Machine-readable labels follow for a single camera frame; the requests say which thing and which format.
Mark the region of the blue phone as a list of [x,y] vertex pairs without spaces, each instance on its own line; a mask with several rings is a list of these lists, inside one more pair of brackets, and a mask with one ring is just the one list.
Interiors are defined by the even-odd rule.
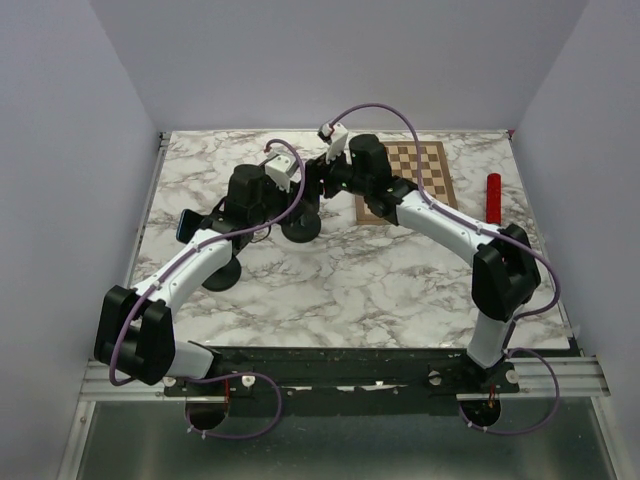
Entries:
[[184,209],[181,212],[176,231],[177,241],[188,244],[199,229],[202,221],[203,216],[201,214],[190,209]]

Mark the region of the black round-base clamp stand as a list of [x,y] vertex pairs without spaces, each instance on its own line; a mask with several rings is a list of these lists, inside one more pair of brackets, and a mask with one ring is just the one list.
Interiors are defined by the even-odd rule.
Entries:
[[294,210],[279,222],[284,237],[294,243],[309,243],[318,237],[322,222],[319,199],[302,199]]

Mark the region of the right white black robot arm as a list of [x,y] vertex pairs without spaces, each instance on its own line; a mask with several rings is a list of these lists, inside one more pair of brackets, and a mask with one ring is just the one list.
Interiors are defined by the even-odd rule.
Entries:
[[499,228],[476,221],[431,199],[410,178],[392,173],[386,148],[377,136],[361,134],[349,151],[329,160],[325,154],[306,162],[305,192],[326,199],[344,191],[364,199],[386,222],[422,234],[456,254],[472,269],[471,298],[478,309],[466,349],[470,361],[460,379],[480,392],[496,380],[495,365],[504,358],[517,313],[541,283],[526,232],[511,224]]

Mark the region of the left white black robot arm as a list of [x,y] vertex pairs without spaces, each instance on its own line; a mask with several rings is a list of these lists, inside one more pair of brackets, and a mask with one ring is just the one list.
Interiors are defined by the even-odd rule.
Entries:
[[234,286],[238,254],[257,231],[291,225],[302,216],[307,184],[303,161],[278,155],[235,167],[226,195],[210,213],[181,213],[176,238],[183,249],[146,279],[114,286],[104,297],[94,357],[108,367],[112,385],[154,385],[172,377],[186,378],[201,395],[220,387],[214,353],[176,340],[174,316],[198,288]]

